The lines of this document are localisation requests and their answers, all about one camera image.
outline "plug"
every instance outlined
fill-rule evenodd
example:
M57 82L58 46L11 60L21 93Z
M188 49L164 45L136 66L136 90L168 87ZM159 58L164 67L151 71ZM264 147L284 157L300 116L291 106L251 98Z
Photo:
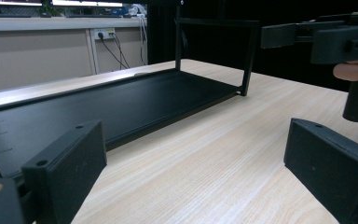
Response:
M103 40L103 33L98 33L98 37L100 37L101 40Z

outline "light wood desk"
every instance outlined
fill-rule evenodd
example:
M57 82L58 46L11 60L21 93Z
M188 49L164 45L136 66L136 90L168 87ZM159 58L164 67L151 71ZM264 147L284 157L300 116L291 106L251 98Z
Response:
M173 63L0 92L0 104L169 67ZM182 67L241 83L240 70L190 60ZM283 153L291 118L321 123L358 143L358 123L341 117L346 96L252 74L248 96L109 151L74 223L337 223L284 167Z

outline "screw hole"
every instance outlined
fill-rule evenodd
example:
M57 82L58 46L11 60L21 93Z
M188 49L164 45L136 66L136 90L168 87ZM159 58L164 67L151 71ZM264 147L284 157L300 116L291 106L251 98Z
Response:
M36 165L37 166L44 166L48 163L48 161L39 161Z

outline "cable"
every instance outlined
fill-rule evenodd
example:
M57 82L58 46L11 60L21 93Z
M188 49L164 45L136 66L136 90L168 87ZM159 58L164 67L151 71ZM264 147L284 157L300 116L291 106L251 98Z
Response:
M116 40L116 45L118 47L118 50L120 50L120 58L121 58L121 56L123 56L124 62L126 63L127 67L130 68L129 63L127 63L126 57L124 56L123 51L121 50L120 40L118 39L116 34L114 34L114 38Z
M144 65L146 65L145 60L144 60L144 45L145 45L145 40L147 42L147 33L146 33L146 29L145 29L145 21L143 17L138 17L139 18L139 22L141 23L139 25L140 27L140 33L141 33L141 60L142 63Z
M125 64L123 64L121 61L119 61L118 58L116 57L116 55L105 45L105 43L103 41L103 34L98 33L98 37L100 37L101 41L103 42L103 45L106 47L107 50L109 50L109 52L113 55L113 57L115 57L116 61L118 61L120 63L120 67L121 67L121 65L123 65L123 67L129 68Z

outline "electrical socket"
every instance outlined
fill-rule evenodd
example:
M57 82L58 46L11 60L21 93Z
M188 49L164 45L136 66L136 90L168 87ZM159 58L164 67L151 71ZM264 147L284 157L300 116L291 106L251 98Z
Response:
M115 28L103 28L103 29L94 29L94 39L101 40L98 34L103 34L103 39L113 39L115 38Z

